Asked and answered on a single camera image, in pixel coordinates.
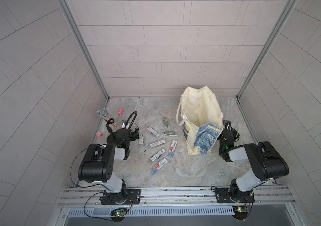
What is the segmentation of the compass set gold label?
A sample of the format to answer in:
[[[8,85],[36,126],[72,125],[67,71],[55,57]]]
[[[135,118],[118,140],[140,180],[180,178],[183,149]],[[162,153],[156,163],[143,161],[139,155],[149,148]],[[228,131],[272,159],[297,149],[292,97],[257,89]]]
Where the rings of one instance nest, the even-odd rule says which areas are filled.
[[[159,136],[160,136],[160,134],[159,134],[155,129],[153,129],[151,126],[146,127],[146,129],[147,129],[151,134],[153,134],[154,136],[156,136],[156,137],[159,137]]]

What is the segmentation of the compass set grey label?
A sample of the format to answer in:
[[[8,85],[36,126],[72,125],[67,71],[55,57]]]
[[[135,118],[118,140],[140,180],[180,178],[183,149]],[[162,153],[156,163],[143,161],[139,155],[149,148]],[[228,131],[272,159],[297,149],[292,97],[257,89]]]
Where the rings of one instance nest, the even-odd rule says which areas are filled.
[[[163,139],[159,139],[159,140],[156,140],[156,141],[152,141],[149,144],[149,146],[150,146],[150,148],[156,148],[156,147],[163,146],[166,143],[167,143],[167,139],[163,138]]]

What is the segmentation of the cream canvas tote bag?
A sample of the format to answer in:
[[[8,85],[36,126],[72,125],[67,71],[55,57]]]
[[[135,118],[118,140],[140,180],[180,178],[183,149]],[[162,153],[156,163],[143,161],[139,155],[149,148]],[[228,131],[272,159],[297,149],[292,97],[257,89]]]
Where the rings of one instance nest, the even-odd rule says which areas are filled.
[[[223,113],[208,86],[188,86],[180,97],[176,122],[182,127],[188,155],[207,154],[223,131]]]

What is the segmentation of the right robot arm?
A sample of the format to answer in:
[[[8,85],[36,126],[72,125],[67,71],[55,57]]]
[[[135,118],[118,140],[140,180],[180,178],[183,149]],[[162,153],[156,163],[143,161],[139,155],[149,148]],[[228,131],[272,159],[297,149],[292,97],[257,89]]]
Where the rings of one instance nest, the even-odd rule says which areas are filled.
[[[278,179],[289,174],[286,161],[269,141],[235,145],[239,133],[231,127],[231,121],[224,120],[225,129],[219,136],[219,155],[226,162],[248,161],[251,169],[243,176],[231,181],[228,197],[233,202],[251,203],[254,188],[270,179]]]

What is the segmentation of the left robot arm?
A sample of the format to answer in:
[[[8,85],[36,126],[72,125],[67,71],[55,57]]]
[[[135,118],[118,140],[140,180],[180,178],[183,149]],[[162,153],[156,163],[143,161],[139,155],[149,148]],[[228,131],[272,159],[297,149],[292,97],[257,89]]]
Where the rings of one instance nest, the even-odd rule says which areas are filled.
[[[113,131],[110,127],[115,123],[113,118],[106,119],[109,132],[106,144],[90,144],[78,169],[80,181],[101,185],[105,188],[100,198],[102,205],[124,204],[131,201],[124,180],[113,174],[114,161],[125,161],[130,154],[130,143],[139,139],[139,128],[133,131],[137,111],[134,111],[126,120],[124,128]]]

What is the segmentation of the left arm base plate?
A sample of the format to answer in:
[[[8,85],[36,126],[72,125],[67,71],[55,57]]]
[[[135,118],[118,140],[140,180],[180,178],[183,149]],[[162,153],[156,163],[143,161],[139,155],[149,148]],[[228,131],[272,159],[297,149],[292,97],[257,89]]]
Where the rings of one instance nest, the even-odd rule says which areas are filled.
[[[109,193],[105,190],[99,200],[101,201],[101,205],[139,204],[140,196],[140,189],[123,189],[119,193]]]

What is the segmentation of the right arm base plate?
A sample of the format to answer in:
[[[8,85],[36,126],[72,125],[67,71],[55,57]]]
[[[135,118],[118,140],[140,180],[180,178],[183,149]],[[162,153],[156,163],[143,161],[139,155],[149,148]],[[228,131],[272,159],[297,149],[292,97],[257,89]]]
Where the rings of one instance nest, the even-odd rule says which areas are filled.
[[[217,203],[254,203],[254,195],[252,191],[241,192],[235,188],[211,187],[211,191],[215,193]]]

